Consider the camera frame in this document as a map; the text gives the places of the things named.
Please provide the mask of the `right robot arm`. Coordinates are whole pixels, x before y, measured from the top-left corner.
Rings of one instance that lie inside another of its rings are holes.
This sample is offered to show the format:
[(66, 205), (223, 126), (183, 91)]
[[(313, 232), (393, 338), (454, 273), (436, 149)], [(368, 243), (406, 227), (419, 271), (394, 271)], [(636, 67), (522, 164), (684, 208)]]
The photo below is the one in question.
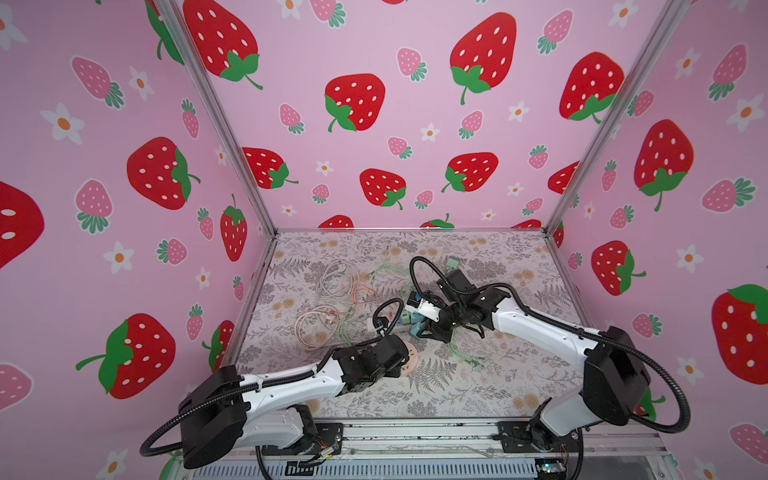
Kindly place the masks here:
[[(534, 449), (550, 452), (560, 440), (600, 423), (625, 426), (636, 422), (665, 434), (682, 433), (690, 425), (691, 407), (678, 382), (658, 362), (637, 350), (624, 330), (598, 330), (564, 322), (525, 304), (507, 283), (477, 287), (460, 270), (443, 273), (423, 256), (411, 259), (411, 276), (419, 263), (437, 274), (439, 291), (433, 294), (423, 290), (419, 282), (412, 283), (405, 308), (423, 318), (418, 337), (448, 343), (459, 328), (479, 336), (501, 332), (557, 356), (581, 375), (579, 386), (543, 402), (519, 434), (519, 439)], [(679, 414), (672, 424), (658, 423), (635, 411), (653, 374), (664, 381), (676, 400)]]

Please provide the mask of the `teal plug adapter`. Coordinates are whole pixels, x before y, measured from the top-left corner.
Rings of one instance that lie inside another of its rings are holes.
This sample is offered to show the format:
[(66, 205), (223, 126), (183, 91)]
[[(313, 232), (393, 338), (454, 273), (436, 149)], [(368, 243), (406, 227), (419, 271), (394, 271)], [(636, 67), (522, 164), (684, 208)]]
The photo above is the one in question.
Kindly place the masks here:
[(409, 330), (409, 334), (410, 334), (412, 337), (414, 337), (414, 338), (418, 338), (418, 337), (419, 337), (419, 334), (420, 334), (420, 333), (421, 333), (421, 331), (423, 330), (423, 326), (424, 326), (424, 321), (420, 321), (420, 322), (418, 322), (418, 323), (413, 323), (413, 324), (411, 325), (411, 328), (410, 328), (410, 330)]

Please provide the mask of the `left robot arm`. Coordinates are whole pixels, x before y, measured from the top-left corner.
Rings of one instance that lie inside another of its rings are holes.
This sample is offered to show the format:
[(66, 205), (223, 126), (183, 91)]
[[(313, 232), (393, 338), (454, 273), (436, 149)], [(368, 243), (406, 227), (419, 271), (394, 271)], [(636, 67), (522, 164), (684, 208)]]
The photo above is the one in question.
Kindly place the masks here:
[(188, 470), (252, 446), (291, 449), (314, 441), (303, 404), (359, 393), (383, 378), (398, 378), (409, 361), (405, 342), (387, 327), (379, 336), (335, 347), (306, 367), (241, 375), (233, 365), (212, 373), (178, 406), (178, 414), (141, 444), (154, 457), (179, 451)]

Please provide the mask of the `green plug adapter front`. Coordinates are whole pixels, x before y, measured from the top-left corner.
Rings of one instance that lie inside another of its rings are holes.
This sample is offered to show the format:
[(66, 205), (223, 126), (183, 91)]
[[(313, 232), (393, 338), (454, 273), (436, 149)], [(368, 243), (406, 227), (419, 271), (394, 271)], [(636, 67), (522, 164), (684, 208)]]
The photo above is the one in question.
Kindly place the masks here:
[(461, 260), (457, 257), (449, 256), (446, 258), (445, 269), (447, 272), (459, 270), (461, 267)]

